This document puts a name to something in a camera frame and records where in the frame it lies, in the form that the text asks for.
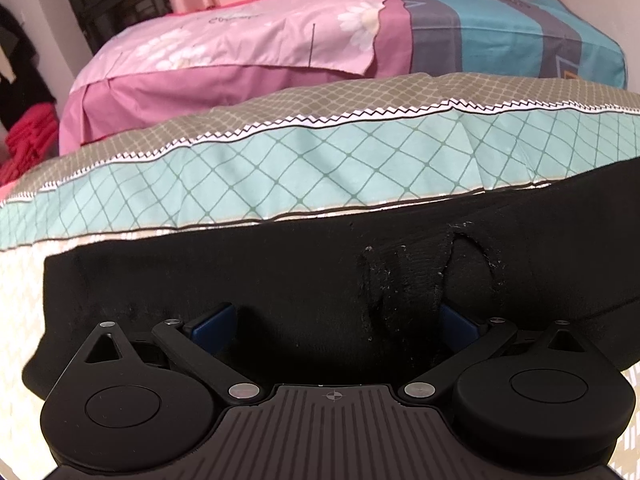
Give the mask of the black pants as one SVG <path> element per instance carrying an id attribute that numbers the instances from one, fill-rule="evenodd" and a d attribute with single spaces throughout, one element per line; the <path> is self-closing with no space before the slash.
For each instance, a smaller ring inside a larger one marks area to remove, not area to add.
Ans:
<path id="1" fill-rule="evenodd" d="M 137 336 L 232 304 L 221 359 L 260 384 L 400 384 L 469 321 L 565 320 L 618 368 L 639 359 L 639 164 L 536 188 L 258 226 L 113 240 L 44 262 L 44 334 L 22 371 L 46 396 L 102 321 Z"/>

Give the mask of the zigzag patterned bedsheet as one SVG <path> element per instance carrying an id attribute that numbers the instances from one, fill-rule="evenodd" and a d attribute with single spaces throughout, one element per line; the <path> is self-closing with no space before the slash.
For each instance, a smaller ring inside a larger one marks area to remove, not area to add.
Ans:
<path id="1" fill-rule="evenodd" d="M 639 163 L 639 98 L 579 79 L 415 74 L 288 89 L 50 160 L 1 203 L 6 479 L 634 479 L 639 359 L 565 320 L 472 322 L 400 384 L 253 382 L 166 318 L 102 321 L 46 396 L 44 262 L 113 240 L 362 214 Z"/>

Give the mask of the red clothes pile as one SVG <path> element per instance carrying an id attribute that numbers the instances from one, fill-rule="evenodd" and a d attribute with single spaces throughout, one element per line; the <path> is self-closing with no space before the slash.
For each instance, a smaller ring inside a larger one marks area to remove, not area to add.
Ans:
<path id="1" fill-rule="evenodd" d="M 9 158 L 1 165 L 1 184 L 19 179 L 44 162 L 58 142 L 58 115 L 52 103 L 32 106 L 9 130 Z"/>

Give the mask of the black hanging garment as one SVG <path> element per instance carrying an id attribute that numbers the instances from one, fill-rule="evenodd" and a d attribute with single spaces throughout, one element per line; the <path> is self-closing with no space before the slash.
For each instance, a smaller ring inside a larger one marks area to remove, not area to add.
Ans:
<path id="1" fill-rule="evenodd" d="M 7 62 L 12 77 L 1 74 L 1 123 L 9 131 L 34 105 L 55 104 L 36 67 L 38 53 L 13 14 L 1 7 L 1 62 Z"/>

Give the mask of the blue grey striped pillow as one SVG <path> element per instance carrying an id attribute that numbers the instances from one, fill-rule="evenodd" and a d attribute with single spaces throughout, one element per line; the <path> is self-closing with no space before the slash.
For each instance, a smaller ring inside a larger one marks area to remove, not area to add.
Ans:
<path id="1" fill-rule="evenodd" d="M 616 41 L 560 0 L 402 0 L 412 36 L 411 70 L 583 79 L 625 89 Z"/>

